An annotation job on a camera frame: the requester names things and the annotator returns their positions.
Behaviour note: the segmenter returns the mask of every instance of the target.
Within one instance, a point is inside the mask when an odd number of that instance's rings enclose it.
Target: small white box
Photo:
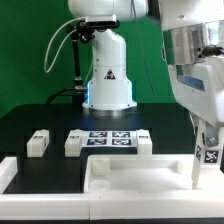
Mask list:
[[[137,149],[139,155],[152,155],[152,140],[147,130],[138,130]]]
[[[42,157],[49,144],[49,131],[36,131],[27,143],[28,157]]]
[[[65,142],[65,157],[79,157],[82,149],[82,130],[71,131]]]
[[[16,157],[6,157],[0,163],[0,194],[3,194],[18,171]]]

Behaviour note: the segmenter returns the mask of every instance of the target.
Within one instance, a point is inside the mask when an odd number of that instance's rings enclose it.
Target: green backdrop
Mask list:
[[[47,97],[73,85],[73,59],[68,41],[52,72],[43,61],[48,42],[71,19],[67,0],[0,1],[0,117],[17,105],[45,103]],[[148,18],[139,20],[141,40],[159,103],[174,102],[165,62],[161,58],[160,27]],[[117,30],[127,41],[127,74],[134,83],[135,100],[154,102],[141,56],[135,22],[121,23]],[[57,39],[52,54],[64,37]],[[80,44],[81,73],[91,64],[91,44]],[[55,103],[67,102],[65,99]]]

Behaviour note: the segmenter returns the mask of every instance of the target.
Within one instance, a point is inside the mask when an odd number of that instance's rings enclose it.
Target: black table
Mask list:
[[[36,130],[50,131],[42,158],[27,158],[26,143]],[[0,162],[16,156],[18,173],[4,194],[81,193],[88,151],[80,158],[65,158],[64,144],[71,130],[150,131],[154,154],[192,154],[195,136],[189,113],[178,104],[139,104],[136,114],[122,117],[84,115],[75,105],[23,105],[0,119]],[[32,223],[87,223],[52,221]],[[90,223],[224,223],[224,219],[112,220]]]

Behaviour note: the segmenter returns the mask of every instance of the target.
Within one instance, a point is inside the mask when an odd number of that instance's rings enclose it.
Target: black cable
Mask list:
[[[138,20],[137,20],[137,15],[136,15],[136,10],[135,10],[135,2],[134,2],[134,0],[131,0],[131,3],[132,3],[132,8],[133,8],[134,16],[135,16],[135,23],[136,23],[136,27],[137,27],[137,33],[138,33],[138,41],[139,41],[139,46],[140,46],[141,53],[142,53],[143,62],[145,64],[147,78],[148,78],[148,81],[149,81],[149,85],[151,87],[151,91],[152,91],[152,94],[153,94],[153,98],[154,98],[155,102],[158,103],[158,100],[157,100],[157,97],[156,97],[156,92],[155,92],[154,87],[153,87],[151,75],[150,75],[150,72],[149,72],[149,68],[148,68],[148,65],[147,65],[147,62],[146,62],[146,58],[145,58],[145,54],[144,54],[144,50],[143,50],[143,46],[142,46],[142,42],[141,42],[141,34],[140,34],[140,28],[139,28],[139,24],[138,24]]]
[[[75,88],[66,88],[66,89],[63,89],[51,96],[48,97],[47,101],[46,101],[46,104],[51,104],[51,102],[56,99],[57,97],[59,96],[65,96],[65,95],[62,95],[63,93],[66,93],[66,92],[69,92],[69,91],[76,91]]]

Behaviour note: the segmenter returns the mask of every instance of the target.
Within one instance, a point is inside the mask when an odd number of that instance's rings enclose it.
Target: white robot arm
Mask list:
[[[74,16],[86,18],[81,26],[94,28],[93,78],[88,83],[84,112],[116,116],[135,111],[137,103],[132,100],[132,84],[126,76],[125,40],[107,28],[116,26],[118,20],[144,16],[146,0],[69,0],[68,4]]]
[[[224,2],[159,0],[159,4],[173,93],[198,127],[192,179],[200,188],[219,169],[223,152]]]

